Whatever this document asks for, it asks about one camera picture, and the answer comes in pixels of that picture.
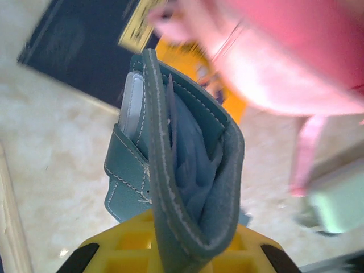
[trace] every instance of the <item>leather case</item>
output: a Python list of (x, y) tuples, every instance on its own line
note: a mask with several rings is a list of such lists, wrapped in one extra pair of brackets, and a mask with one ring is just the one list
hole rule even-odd
[[(114, 126), (105, 171), (110, 188), (105, 205), (120, 221), (152, 207), (165, 272), (195, 272), (223, 252), (237, 228), (244, 140), (230, 115), (203, 88), (157, 61), (155, 51), (135, 55), (130, 70), (143, 72), (139, 134), (129, 139)], [(223, 138), (223, 157), (198, 222), (192, 221), (176, 185), (165, 88), (175, 93), (201, 127), (209, 155)]]

